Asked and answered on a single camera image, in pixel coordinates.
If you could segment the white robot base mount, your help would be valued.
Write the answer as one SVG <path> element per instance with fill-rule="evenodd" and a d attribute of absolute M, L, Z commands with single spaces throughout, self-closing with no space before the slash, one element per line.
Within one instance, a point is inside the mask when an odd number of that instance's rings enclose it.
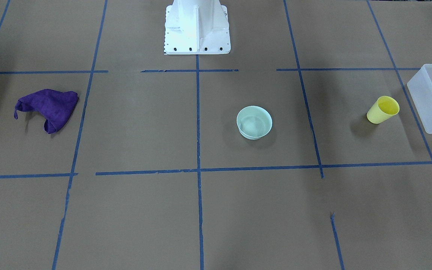
<path fill-rule="evenodd" d="M 165 11 L 166 55 L 231 52 L 228 9 L 219 0 L 175 0 Z"/>

